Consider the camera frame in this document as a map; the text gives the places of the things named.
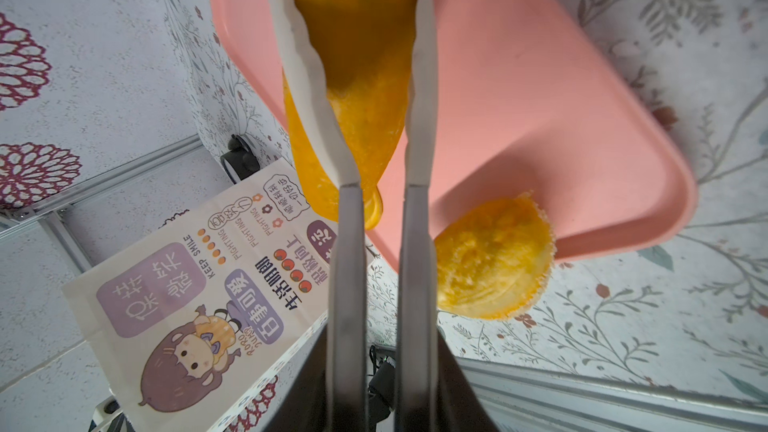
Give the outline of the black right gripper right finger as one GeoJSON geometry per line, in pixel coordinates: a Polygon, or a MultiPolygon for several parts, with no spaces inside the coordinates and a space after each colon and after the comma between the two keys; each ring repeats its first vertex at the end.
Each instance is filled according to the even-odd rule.
{"type": "Polygon", "coordinates": [[[437,335],[437,430],[497,431],[441,334],[437,335]]]}

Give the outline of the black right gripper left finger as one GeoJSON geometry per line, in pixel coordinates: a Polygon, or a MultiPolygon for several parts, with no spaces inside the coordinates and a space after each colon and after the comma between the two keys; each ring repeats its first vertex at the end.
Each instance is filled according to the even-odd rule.
{"type": "Polygon", "coordinates": [[[326,430],[326,352],[324,326],[293,385],[265,431],[321,432],[326,430]]]}

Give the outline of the steel tongs with cream tips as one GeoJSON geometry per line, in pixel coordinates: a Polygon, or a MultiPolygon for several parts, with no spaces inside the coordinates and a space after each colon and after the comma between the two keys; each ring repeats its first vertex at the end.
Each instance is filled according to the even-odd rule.
{"type": "MultiPolygon", "coordinates": [[[[284,77],[319,164],[339,190],[338,236],[330,261],[325,407],[331,431],[368,428],[367,275],[361,176],[326,96],[324,66],[295,0],[269,0],[284,77]]],[[[415,4],[405,121],[405,198],[399,259],[395,428],[438,428],[437,270],[428,198],[438,118],[433,0],[415,4]]]]}

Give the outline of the printed white paper bag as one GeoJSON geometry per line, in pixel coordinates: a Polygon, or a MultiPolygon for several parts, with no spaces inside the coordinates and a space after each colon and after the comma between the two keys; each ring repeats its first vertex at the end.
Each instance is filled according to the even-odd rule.
{"type": "Polygon", "coordinates": [[[336,231],[277,160],[65,285],[132,426],[228,426],[323,326],[336,231]]]}

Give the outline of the round yellow crusty bun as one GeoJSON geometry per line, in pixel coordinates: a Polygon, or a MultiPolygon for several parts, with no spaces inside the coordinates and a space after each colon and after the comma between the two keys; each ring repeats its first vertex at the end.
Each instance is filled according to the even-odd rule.
{"type": "Polygon", "coordinates": [[[481,320],[528,312],[556,254],[552,225],[528,192],[479,205],[443,230],[435,247],[438,308],[481,320]]]}

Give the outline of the long orange baguette loaf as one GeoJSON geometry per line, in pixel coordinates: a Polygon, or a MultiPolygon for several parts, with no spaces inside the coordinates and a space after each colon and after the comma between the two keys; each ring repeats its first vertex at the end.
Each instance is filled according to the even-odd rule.
{"type": "Polygon", "coordinates": [[[294,0],[325,72],[326,96],[361,175],[365,227],[408,107],[417,0],[294,0]]]}

